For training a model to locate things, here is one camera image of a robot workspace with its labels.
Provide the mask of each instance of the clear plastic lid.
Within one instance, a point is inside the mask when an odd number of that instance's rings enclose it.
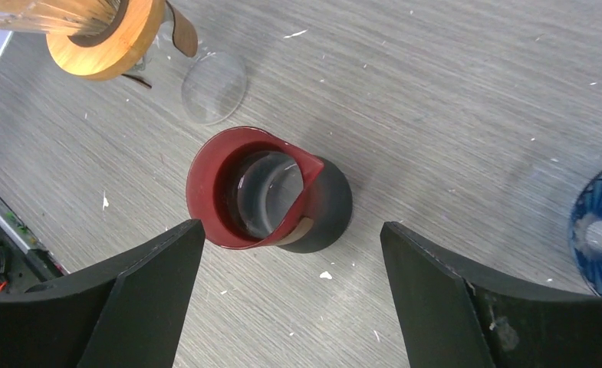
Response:
[[[246,80],[246,66],[240,57],[210,52],[188,71],[181,86],[183,106],[194,123],[219,123],[242,102]]]

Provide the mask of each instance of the wooden ring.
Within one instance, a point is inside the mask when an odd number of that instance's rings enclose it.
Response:
[[[92,81],[107,81],[128,71],[150,48],[165,15],[165,0],[124,0],[127,10],[100,42],[76,44],[68,36],[47,34],[48,50],[59,67]]]

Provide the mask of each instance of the wooden cylinder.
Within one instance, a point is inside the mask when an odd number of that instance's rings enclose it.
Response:
[[[55,35],[98,35],[120,0],[0,0],[0,29]]]
[[[54,62],[70,74],[90,81],[119,77],[150,48],[166,7],[174,21],[174,46],[185,56],[194,56],[198,45],[195,28],[166,0],[121,0],[118,16],[105,32],[85,38],[48,34],[48,50]]]

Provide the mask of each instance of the brown strap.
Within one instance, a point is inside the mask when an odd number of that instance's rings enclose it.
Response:
[[[178,48],[188,58],[195,56],[197,54],[197,47],[199,46],[195,26],[176,10],[172,4],[169,2],[166,3],[174,15],[174,31],[172,32],[174,47]]]

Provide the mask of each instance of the tan tape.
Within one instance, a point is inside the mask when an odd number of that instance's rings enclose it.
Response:
[[[279,246],[296,242],[298,239],[302,238],[303,236],[305,236],[305,234],[307,234],[310,231],[312,225],[314,225],[313,219],[309,217],[301,218],[301,220],[298,222],[298,226],[296,226],[293,232],[290,232],[289,235],[285,236],[281,240],[271,245]]]

